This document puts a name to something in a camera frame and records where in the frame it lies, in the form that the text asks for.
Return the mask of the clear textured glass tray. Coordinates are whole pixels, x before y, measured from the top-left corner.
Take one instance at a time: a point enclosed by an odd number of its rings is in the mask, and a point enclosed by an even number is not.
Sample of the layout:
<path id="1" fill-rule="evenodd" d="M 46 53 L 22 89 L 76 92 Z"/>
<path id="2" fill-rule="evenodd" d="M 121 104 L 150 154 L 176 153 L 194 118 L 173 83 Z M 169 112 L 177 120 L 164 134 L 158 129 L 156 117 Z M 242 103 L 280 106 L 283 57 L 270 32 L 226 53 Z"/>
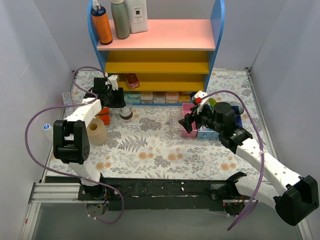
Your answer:
<path id="1" fill-rule="evenodd" d="M 169 134 L 169 115 L 173 111 L 182 111 L 181 106 L 134 106 L 131 121 L 122 121 L 116 124 L 125 130 L 138 133 L 159 132 Z"/>

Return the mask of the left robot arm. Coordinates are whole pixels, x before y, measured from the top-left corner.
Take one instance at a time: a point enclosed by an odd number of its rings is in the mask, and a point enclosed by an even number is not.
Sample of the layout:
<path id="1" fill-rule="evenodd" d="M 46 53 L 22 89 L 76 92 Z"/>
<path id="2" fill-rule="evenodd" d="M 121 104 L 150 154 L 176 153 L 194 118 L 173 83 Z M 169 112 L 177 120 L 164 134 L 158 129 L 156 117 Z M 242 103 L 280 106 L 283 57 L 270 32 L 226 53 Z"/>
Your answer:
<path id="1" fill-rule="evenodd" d="M 103 199 L 107 190 L 101 184 L 104 177 L 89 159 L 90 142 L 87 127 L 104 108 L 126 106 L 124 89 L 118 85 L 119 76 L 95 77 L 91 92 L 86 93 L 82 106 L 64 120 L 53 124 L 53 154 L 80 177 L 86 194 L 95 200 Z"/>

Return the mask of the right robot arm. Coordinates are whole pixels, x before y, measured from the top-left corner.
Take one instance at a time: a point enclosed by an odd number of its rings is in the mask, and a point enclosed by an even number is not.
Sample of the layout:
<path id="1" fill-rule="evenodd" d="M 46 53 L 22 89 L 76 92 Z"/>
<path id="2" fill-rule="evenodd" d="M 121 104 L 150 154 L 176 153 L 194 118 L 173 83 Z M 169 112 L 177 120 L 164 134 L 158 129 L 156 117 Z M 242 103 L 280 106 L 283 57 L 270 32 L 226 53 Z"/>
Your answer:
<path id="1" fill-rule="evenodd" d="M 213 108 L 198 104 L 186 113 L 179 124 L 190 133 L 192 125 L 206 127 L 219 134 L 221 144 L 238 157 L 250 163 L 268 180 L 268 184 L 253 183 L 242 174 L 229 178 L 227 195 L 237 199 L 252 196 L 273 208 L 280 218 L 296 226 L 319 207 L 318 183 L 311 176 L 301 176 L 264 151 L 253 136 L 236 123 L 236 113 L 227 102 L 218 102 Z"/>

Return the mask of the clear cup brown base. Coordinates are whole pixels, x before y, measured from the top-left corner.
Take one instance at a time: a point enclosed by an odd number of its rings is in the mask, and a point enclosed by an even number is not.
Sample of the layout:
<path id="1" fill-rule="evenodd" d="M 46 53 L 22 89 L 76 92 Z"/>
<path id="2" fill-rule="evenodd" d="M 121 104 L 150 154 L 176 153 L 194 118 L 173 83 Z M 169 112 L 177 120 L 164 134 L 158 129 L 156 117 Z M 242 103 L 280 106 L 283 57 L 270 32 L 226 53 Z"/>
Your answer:
<path id="1" fill-rule="evenodd" d="M 133 117 L 133 105 L 130 101 L 125 101 L 125 107 L 119 110 L 120 119 L 124 122 L 130 122 Z"/>

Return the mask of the clear glass toothbrush holder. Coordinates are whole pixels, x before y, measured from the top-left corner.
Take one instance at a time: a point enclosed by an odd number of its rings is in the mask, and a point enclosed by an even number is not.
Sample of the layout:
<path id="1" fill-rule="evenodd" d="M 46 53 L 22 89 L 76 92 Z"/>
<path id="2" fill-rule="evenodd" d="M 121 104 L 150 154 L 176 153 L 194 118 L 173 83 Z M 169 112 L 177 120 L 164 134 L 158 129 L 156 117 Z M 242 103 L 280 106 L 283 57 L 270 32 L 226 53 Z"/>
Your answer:
<path id="1" fill-rule="evenodd" d="M 181 110 L 172 111 L 169 114 L 169 135 L 172 139 L 179 139 L 182 137 L 183 127 L 179 124 L 179 120 L 181 120 L 182 118 L 183 112 Z"/>

